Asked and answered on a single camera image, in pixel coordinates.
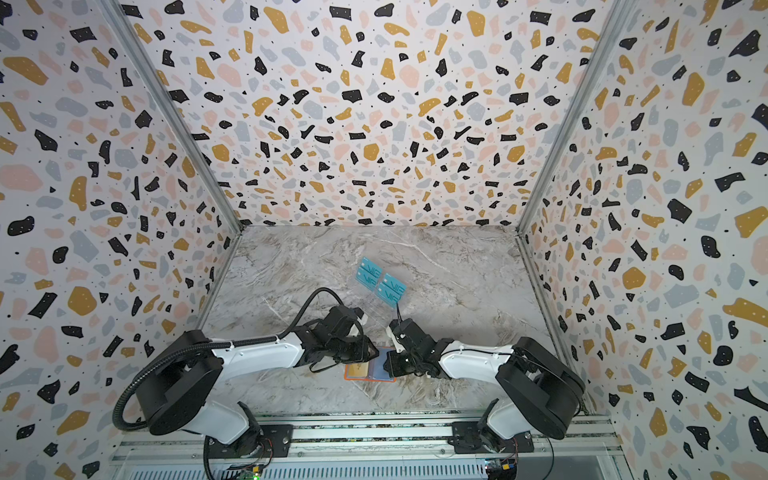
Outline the orange card holder wallet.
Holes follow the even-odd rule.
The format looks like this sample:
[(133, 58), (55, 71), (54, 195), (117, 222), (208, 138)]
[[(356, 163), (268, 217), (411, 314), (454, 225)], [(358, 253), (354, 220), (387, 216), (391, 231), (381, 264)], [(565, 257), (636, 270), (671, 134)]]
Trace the orange card holder wallet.
[(379, 355), (372, 360), (346, 365), (344, 379), (346, 381), (394, 382), (395, 377), (385, 369), (387, 356), (392, 351), (393, 348), (382, 348)]

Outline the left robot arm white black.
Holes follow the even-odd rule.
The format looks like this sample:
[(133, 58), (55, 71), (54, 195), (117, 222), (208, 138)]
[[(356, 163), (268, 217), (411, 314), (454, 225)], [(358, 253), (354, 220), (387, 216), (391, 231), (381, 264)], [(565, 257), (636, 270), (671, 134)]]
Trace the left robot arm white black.
[(322, 318), (282, 336), (214, 341), (202, 331), (184, 333), (139, 379), (135, 395), (146, 428), (156, 436), (179, 430), (229, 445), (256, 430), (247, 406), (237, 410), (215, 401), (211, 392), (228, 380), (267, 370), (366, 363), (379, 350), (363, 333), (359, 308), (332, 307)]

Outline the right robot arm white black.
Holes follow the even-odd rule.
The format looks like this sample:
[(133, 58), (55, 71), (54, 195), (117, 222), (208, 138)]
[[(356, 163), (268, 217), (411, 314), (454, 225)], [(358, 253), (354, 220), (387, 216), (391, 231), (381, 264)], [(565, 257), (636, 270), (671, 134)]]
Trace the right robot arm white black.
[(395, 349), (387, 353), (385, 370), (395, 378), (415, 375), (498, 385), (508, 399), (491, 402), (479, 426), (494, 441), (531, 430), (562, 440), (580, 412), (583, 381), (530, 337), (497, 347), (435, 340), (411, 319), (391, 321), (387, 335)]

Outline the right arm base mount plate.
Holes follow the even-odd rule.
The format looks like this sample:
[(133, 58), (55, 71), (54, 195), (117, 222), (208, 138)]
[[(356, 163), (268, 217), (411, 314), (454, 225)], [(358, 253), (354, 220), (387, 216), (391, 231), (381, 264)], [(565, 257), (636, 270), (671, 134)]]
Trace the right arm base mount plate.
[(456, 454), (503, 454), (532, 453), (534, 444), (528, 432), (504, 440), (489, 427), (478, 421), (459, 421), (451, 424), (447, 440)]

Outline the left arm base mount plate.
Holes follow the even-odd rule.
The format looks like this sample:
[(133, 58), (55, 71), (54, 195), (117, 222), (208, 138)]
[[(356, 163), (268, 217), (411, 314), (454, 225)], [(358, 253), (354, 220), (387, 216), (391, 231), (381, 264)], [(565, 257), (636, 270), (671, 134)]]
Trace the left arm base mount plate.
[(246, 431), (229, 445), (209, 439), (204, 442), (204, 452), (209, 459), (250, 461), (286, 458), (293, 440), (291, 424), (265, 424), (256, 432)]

